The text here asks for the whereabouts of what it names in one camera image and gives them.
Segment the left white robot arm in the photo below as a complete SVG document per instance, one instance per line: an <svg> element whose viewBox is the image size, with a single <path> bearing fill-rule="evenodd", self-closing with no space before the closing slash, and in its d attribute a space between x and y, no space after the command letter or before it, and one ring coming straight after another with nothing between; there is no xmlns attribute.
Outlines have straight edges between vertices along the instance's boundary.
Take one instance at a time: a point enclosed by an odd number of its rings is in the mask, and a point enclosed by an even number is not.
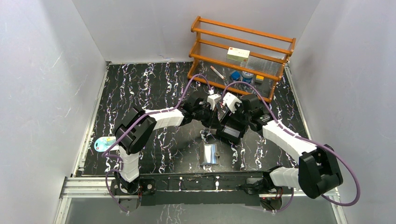
<svg viewBox="0 0 396 224"><path fill-rule="evenodd" d="M177 108L144 110L133 107L114 133L122 159L119 174L122 180L121 188L128 194L134 194L139 190L139 152L145 147L154 130L184 126L192 120L200 121L210 129L220 129L216 106L220 99L219 94L212 94L206 98L189 97Z"/></svg>

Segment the yellow black small block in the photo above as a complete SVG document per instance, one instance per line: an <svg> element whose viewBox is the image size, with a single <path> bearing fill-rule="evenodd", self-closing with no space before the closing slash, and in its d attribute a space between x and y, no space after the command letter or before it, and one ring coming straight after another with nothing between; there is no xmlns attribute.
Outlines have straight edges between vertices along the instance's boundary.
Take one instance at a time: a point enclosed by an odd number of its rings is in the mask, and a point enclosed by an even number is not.
<svg viewBox="0 0 396 224"><path fill-rule="evenodd" d="M256 85L262 85L262 84L264 83L264 77L263 77L263 76L256 75L256 76L255 76L254 83L255 83Z"/></svg>

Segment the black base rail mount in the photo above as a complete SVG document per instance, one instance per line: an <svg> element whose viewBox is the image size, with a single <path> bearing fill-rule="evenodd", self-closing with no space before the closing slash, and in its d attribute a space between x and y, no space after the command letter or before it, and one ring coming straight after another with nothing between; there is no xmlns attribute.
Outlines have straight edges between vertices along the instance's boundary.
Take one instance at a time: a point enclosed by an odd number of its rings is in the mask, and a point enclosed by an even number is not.
<svg viewBox="0 0 396 224"><path fill-rule="evenodd" d="M137 206L164 204L242 204L277 210L291 189L270 183L264 171L141 174L131 183L115 174L109 188L119 202Z"/></svg>

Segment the blue small cube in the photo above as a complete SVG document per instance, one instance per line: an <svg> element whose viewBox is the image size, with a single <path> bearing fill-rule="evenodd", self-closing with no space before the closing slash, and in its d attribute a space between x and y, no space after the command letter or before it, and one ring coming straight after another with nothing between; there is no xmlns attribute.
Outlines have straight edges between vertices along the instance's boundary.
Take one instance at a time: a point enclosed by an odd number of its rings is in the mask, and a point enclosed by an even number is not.
<svg viewBox="0 0 396 224"><path fill-rule="evenodd" d="M230 78L233 80L233 81L240 81L240 78L241 78L241 74L238 72L238 71L232 71L231 73L230 73Z"/></svg>

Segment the red white pen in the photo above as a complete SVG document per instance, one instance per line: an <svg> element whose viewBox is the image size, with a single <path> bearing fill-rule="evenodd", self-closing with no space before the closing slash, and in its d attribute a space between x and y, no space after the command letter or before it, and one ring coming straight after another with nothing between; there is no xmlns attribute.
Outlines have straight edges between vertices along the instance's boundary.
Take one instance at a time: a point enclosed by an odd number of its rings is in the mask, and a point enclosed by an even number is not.
<svg viewBox="0 0 396 224"><path fill-rule="evenodd" d="M210 68L215 72L216 75L218 75L222 80L225 80L225 77L220 74L213 66L210 66Z"/></svg>

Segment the orange wooden shelf rack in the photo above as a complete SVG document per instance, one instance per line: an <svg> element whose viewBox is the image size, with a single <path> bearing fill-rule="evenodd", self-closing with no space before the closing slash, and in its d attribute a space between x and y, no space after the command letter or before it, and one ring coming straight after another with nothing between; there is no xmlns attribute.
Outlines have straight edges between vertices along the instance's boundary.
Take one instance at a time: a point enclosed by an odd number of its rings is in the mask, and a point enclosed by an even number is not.
<svg viewBox="0 0 396 224"><path fill-rule="evenodd" d="M191 25L195 41L187 77L202 72L211 85L225 88L247 81L271 102L292 56L296 38L271 34L197 16Z"/></svg>

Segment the blue white round can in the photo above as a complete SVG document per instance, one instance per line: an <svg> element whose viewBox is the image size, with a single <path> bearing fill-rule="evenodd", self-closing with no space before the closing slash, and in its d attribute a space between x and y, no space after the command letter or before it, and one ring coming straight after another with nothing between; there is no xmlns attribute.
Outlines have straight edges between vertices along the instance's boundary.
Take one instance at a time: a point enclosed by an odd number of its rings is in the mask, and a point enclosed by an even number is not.
<svg viewBox="0 0 396 224"><path fill-rule="evenodd" d="M241 81L245 82L245 83L251 83L253 80L254 74L253 73L249 73L246 71L243 71L241 74Z"/></svg>

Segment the white green carton box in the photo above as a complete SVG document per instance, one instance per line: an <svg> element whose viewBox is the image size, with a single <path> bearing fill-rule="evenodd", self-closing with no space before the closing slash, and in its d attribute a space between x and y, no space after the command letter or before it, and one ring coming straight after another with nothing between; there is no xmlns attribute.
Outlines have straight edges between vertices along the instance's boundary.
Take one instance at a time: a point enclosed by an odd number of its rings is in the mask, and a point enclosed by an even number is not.
<svg viewBox="0 0 396 224"><path fill-rule="evenodd" d="M246 62L250 56L250 51L245 49L238 49L229 47L226 58L238 62Z"/></svg>

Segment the black plastic card box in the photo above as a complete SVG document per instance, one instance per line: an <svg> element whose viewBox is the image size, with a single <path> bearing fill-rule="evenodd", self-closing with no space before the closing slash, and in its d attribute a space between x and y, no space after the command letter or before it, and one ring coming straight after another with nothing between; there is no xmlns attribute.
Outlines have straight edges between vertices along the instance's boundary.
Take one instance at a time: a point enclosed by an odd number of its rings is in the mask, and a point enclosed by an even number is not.
<svg viewBox="0 0 396 224"><path fill-rule="evenodd" d="M216 131L216 135L233 144L239 144L247 128L243 123L228 121L222 129Z"/></svg>

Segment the white blue blister pack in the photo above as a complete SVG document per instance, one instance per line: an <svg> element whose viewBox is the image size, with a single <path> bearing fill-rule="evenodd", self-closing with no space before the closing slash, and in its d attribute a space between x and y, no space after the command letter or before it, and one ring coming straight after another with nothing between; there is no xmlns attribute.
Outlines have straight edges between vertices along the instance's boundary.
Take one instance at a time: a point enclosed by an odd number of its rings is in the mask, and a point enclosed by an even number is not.
<svg viewBox="0 0 396 224"><path fill-rule="evenodd" d="M97 152L105 152L115 141L114 136L103 136L94 142L93 147Z"/></svg>

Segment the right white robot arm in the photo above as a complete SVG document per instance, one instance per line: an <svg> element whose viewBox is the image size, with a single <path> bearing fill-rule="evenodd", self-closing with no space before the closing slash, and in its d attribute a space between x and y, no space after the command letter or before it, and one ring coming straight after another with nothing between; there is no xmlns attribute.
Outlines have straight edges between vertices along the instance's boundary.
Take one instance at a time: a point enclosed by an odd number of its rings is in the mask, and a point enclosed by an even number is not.
<svg viewBox="0 0 396 224"><path fill-rule="evenodd" d="M297 168L276 166L266 171L263 188L267 192L276 193L281 187L289 187L302 190L315 199L343 183L336 157L330 151L301 140L298 133L275 121L256 95L238 98L228 92L222 105L228 108L228 119L235 120L237 127L256 131L297 162Z"/></svg>

